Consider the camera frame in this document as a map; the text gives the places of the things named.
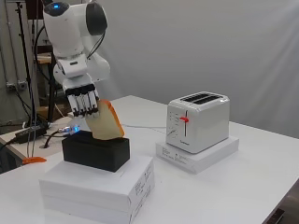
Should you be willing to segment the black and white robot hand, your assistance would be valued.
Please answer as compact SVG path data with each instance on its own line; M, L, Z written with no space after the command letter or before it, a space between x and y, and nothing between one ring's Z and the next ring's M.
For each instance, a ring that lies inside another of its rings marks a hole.
M85 55L73 59L58 59L54 75L56 80L60 81L75 117L99 116L99 96L88 74Z

